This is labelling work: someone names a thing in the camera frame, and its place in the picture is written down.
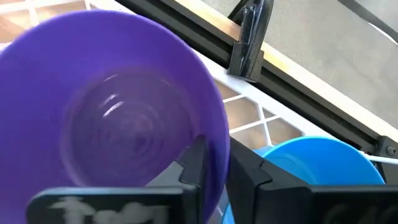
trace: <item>purple bowl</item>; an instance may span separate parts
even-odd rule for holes
[[[0,219],[59,186],[145,186],[199,134],[210,148],[207,220],[229,158],[226,115],[192,50],[141,16],[81,11],[0,53]]]

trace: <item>black metal track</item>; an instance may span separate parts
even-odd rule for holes
[[[137,14],[162,24],[201,54],[224,68],[229,67],[235,40],[178,2],[174,0],[117,0],[117,2]],[[378,133],[270,62],[263,60],[260,80],[252,85],[334,137],[357,149],[370,154],[375,153],[381,138]]]

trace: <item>white wire rack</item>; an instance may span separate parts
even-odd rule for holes
[[[36,26],[37,24],[40,23],[40,19],[37,13],[38,8],[63,5],[73,2],[83,2],[83,0],[25,0],[20,2],[12,2],[8,4],[0,4],[0,15],[10,12],[28,10],[30,23],[32,26]],[[133,12],[126,9],[124,6],[118,4],[116,1],[112,0],[84,0],[84,6],[86,10],[98,8],[105,10],[122,11],[133,14]],[[9,43],[0,43],[0,50],[3,47],[6,47],[8,44]],[[205,56],[203,56],[198,52],[195,53],[206,65],[206,67],[213,75],[213,78],[215,80],[217,80],[218,82],[222,83],[222,85],[225,85],[234,92],[236,92],[236,95],[229,98],[225,98],[223,100],[224,103],[227,104],[234,101],[242,100],[244,98],[248,99],[256,107],[258,120],[238,127],[230,128],[229,133],[231,135],[243,132],[253,127],[260,126],[264,130],[261,134],[263,135],[262,137],[265,139],[264,141],[265,146],[273,146],[277,144],[277,142],[274,142],[274,140],[272,139],[271,136],[272,129],[269,128],[269,124],[275,120],[284,120],[292,128],[299,130],[301,136],[326,136],[329,138],[333,138],[333,136],[331,136],[321,128],[315,126],[314,124],[307,121],[306,119],[295,113],[294,111],[288,109],[283,104],[274,100],[273,98],[261,92],[260,90],[254,88],[252,85],[227,75],[226,70],[223,67],[219,66],[217,63],[211,61],[210,59],[206,58]],[[268,116],[268,114],[266,116],[264,110],[269,111],[272,114],[272,116]],[[397,159],[369,156],[366,154],[365,156],[372,161],[398,164]]]

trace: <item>dish rack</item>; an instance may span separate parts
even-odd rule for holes
[[[50,10],[53,13],[43,12],[42,9],[49,7],[53,8]],[[16,19],[16,23],[23,24],[23,20],[25,20],[22,27],[29,29],[57,14],[93,9],[115,10],[133,14],[133,12],[112,0],[5,0],[5,4],[0,4],[0,16],[25,12],[25,18]],[[0,39],[0,50],[10,43],[8,41],[2,42]],[[226,69],[217,63],[196,51],[195,53],[206,65],[220,89],[228,115],[230,135],[246,147],[256,149],[274,146],[282,141],[299,136],[334,138],[249,83],[227,75]],[[365,153],[364,155],[371,161],[398,164],[397,159],[370,156]]]

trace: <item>blue bowl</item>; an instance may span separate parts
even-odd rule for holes
[[[377,169],[357,149],[335,139],[300,137],[255,152],[312,185],[384,184]],[[228,205],[223,224],[233,223]]]

